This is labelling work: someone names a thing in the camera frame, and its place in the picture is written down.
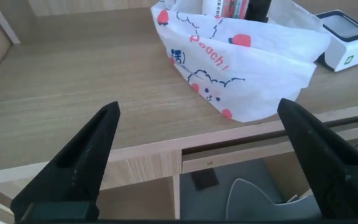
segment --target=blue logo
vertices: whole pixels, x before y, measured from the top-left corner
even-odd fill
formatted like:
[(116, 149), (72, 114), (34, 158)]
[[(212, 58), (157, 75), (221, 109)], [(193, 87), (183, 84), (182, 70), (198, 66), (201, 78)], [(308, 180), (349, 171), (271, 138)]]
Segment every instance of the blue logo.
[(171, 49), (171, 54), (177, 63), (183, 65), (186, 62), (186, 55), (181, 50)]

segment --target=drawer opening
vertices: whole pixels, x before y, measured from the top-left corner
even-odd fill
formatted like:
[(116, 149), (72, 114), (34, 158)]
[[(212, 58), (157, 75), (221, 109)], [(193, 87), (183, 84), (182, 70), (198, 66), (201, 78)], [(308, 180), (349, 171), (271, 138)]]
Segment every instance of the drawer opening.
[[(347, 141), (358, 139), (358, 123), (343, 124), (333, 127), (333, 130)], [(286, 136), (211, 149), (185, 154), (182, 157), (182, 172), (193, 172), (292, 151), (291, 142)]]
[[(358, 117), (351, 118), (351, 119), (342, 119), (339, 121), (332, 121), (332, 122), (325, 123), (325, 125), (328, 126), (329, 128), (332, 128), (332, 130), (334, 130), (335, 132), (339, 132), (339, 131), (343, 131), (343, 130), (347, 130), (347, 129), (357, 129), (358, 128)], [(198, 152), (205, 152), (205, 151), (220, 149), (220, 148), (224, 148), (224, 147), (238, 146), (241, 144), (246, 145), (246, 144), (249, 144), (252, 142), (262, 142), (262, 141), (265, 141), (268, 139), (274, 139), (274, 138), (278, 139), (278, 138), (285, 137), (286, 135), (287, 134), (283, 130), (283, 131), (277, 131), (274, 133), (261, 134), (258, 136), (250, 136), (248, 138), (236, 139), (236, 140), (232, 140), (232, 141), (220, 142), (217, 144), (209, 144), (209, 145), (205, 145), (205, 146), (184, 149), (184, 150), (182, 150), (182, 155), (186, 156), (189, 154), (196, 154)]]

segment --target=wooden shelf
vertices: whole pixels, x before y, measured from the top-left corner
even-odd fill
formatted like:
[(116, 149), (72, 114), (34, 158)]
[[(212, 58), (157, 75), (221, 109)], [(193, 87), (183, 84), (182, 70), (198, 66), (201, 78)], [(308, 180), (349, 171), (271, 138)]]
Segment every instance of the wooden shelf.
[(168, 181), (157, 179), (100, 191), (99, 219), (175, 219)]
[[(195, 147), (214, 141), (208, 135), (217, 131), (237, 133), (234, 128), (278, 120), (231, 121), (193, 92), (168, 63), (149, 9), (40, 17), (30, 37), (29, 43), (13, 46), (0, 64), (0, 170), (7, 169), (5, 181), (22, 173), (14, 167), (49, 161), (112, 101), (122, 111), (114, 159), (180, 150), (183, 142)], [(312, 113), (358, 106), (358, 67), (341, 73), (317, 68), (298, 102)], [(180, 141), (200, 134), (202, 141)], [(220, 141), (233, 138), (232, 133), (220, 136)], [(161, 144), (147, 145), (156, 142)], [(25, 177), (39, 167), (29, 167), (32, 173)]]

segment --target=white device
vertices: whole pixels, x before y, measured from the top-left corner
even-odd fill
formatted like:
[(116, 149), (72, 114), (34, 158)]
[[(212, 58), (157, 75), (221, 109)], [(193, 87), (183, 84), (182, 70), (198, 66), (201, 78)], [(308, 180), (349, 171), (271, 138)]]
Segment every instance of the white device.
[(316, 16), (331, 34), (331, 44), (318, 62), (335, 72), (358, 65), (358, 22), (339, 10)]

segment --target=gray object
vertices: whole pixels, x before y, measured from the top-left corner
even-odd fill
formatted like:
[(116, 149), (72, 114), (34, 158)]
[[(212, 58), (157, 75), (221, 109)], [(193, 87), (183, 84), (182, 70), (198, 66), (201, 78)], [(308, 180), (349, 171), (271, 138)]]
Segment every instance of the gray object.
[(236, 179), (226, 205), (230, 221), (290, 221), (321, 218), (313, 195), (294, 202), (276, 204), (255, 184)]
[(237, 178), (257, 184), (275, 203), (284, 202), (263, 159), (216, 167), (214, 170), (219, 185), (202, 191), (196, 190), (190, 174), (180, 176), (182, 220), (224, 220), (227, 196)]

